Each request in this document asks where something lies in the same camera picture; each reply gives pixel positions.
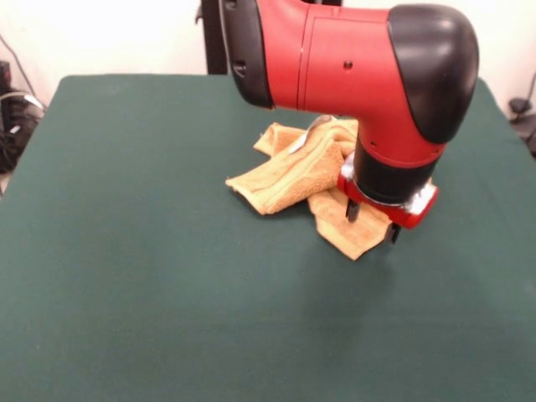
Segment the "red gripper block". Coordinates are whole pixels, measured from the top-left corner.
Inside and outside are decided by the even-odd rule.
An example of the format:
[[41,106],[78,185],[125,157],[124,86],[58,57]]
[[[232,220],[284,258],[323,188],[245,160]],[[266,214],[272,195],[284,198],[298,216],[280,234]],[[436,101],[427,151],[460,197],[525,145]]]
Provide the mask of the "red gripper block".
[[386,230],[386,241],[390,244],[396,243],[402,228],[413,229],[420,224],[430,212],[439,193],[438,187],[429,179],[408,202],[401,205],[382,204],[368,198],[358,189],[352,165],[343,165],[341,168],[338,175],[338,189],[348,197],[345,216],[349,223],[357,220],[362,204],[367,204],[387,216],[392,222]]

